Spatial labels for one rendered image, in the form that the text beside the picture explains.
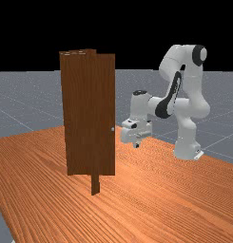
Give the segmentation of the brown door leaf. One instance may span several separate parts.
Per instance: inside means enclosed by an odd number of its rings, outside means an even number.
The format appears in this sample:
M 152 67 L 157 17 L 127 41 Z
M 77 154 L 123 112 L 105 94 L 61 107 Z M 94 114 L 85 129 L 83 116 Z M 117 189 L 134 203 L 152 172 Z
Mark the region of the brown door leaf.
M 70 175 L 115 174 L 115 56 L 93 49 L 60 54 Z

